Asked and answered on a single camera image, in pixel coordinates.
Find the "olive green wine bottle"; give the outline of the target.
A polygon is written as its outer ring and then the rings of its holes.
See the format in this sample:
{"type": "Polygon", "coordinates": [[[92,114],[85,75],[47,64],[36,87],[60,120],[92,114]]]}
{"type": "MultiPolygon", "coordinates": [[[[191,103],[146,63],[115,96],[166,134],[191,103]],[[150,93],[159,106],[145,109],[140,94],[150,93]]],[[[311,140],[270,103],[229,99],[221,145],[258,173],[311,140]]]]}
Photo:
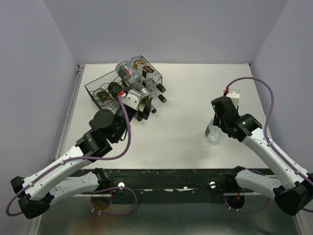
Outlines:
{"type": "Polygon", "coordinates": [[[152,97],[146,96],[143,98],[141,102],[144,105],[142,110],[143,113],[147,114],[148,112],[152,112],[153,114],[155,114],[157,112],[156,108],[152,105],[152,101],[152,97]]]}

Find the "round clear flask bottle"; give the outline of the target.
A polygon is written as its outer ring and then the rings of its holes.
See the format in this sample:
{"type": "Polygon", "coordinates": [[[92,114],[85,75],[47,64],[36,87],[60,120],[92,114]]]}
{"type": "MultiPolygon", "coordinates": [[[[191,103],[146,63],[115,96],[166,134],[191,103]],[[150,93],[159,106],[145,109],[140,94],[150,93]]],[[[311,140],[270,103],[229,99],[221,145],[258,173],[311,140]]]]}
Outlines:
{"type": "Polygon", "coordinates": [[[214,118],[209,121],[204,134],[209,143],[218,144],[224,137],[224,132],[218,126],[213,125],[213,122],[214,118]]]}

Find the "clear square bottle black label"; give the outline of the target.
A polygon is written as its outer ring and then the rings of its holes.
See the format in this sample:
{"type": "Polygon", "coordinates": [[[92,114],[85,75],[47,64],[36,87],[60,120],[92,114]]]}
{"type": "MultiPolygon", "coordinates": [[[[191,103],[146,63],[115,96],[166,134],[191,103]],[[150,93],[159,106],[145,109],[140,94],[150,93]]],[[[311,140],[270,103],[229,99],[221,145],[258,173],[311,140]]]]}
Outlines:
{"type": "Polygon", "coordinates": [[[145,87],[149,91],[149,96],[152,98],[158,98],[162,103],[165,103],[167,99],[163,95],[166,92],[166,88],[162,84],[162,77],[155,76],[153,78],[148,78],[144,81],[145,87]]]}

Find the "black wire wine rack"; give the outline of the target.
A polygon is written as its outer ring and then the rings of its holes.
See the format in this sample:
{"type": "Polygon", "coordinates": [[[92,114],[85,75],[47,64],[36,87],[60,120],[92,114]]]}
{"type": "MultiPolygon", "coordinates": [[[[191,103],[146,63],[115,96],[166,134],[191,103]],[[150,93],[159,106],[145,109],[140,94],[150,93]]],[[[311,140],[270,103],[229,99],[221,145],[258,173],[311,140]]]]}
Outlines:
{"type": "Polygon", "coordinates": [[[89,82],[85,88],[99,109],[116,112],[119,102],[112,90],[114,85],[125,90],[136,89],[143,94],[139,105],[139,116],[143,119],[157,111],[153,104],[148,104],[149,101],[156,98],[162,103],[167,101],[163,95],[166,89],[162,75],[142,55],[135,56],[130,61],[121,61],[114,71],[89,82]]]}

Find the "square clear bottle dark cap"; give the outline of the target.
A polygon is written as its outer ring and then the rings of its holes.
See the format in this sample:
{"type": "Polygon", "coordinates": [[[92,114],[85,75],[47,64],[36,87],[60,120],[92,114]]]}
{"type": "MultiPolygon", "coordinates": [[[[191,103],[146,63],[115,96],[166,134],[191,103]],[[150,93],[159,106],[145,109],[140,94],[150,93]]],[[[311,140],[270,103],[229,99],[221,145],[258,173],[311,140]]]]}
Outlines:
{"type": "Polygon", "coordinates": [[[162,77],[162,75],[143,56],[132,57],[130,63],[142,75],[143,83],[146,79],[153,78],[157,75],[162,77]]]}

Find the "round clear bottle silver cap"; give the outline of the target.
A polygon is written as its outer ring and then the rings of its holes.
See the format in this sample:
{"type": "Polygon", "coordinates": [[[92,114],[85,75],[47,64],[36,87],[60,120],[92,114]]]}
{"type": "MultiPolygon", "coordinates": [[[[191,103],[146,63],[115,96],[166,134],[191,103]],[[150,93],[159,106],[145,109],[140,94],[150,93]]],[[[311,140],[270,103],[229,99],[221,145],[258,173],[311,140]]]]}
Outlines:
{"type": "Polygon", "coordinates": [[[149,91],[143,86],[143,79],[139,72],[127,60],[120,61],[115,71],[127,87],[138,90],[144,97],[149,95],[149,91]]]}

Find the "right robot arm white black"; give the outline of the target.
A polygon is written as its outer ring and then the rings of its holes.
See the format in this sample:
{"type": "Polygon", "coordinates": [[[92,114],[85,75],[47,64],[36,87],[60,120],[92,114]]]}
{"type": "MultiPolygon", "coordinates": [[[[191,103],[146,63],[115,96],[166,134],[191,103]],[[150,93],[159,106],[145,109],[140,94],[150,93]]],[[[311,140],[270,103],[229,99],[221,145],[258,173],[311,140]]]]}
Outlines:
{"type": "Polygon", "coordinates": [[[313,175],[290,158],[250,114],[239,115],[231,98],[218,97],[211,102],[220,129],[251,149],[274,173],[270,178],[237,166],[227,174],[225,187],[235,192],[252,190],[275,201],[288,215],[296,215],[313,199],[313,175]]]}

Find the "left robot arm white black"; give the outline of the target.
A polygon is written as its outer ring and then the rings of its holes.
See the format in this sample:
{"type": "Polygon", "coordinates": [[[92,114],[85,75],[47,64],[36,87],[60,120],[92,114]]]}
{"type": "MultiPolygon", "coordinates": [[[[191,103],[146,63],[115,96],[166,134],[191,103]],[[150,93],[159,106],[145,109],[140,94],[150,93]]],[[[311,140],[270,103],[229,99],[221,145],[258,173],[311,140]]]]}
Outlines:
{"type": "Polygon", "coordinates": [[[98,111],[90,121],[92,129],[58,160],[29,177],[13,178],[15,195],[6,206],[6,215],[22,214],[32,219],[77,194],[112,192],[115,188],[102,170],[94,169],[81,177],[72,174],[95,161],[117,160],[127,154],[132,141],[130,123],[138,111],[128,106],[126,100],[118,97],[120,107],[116,113],[98,111]]]}

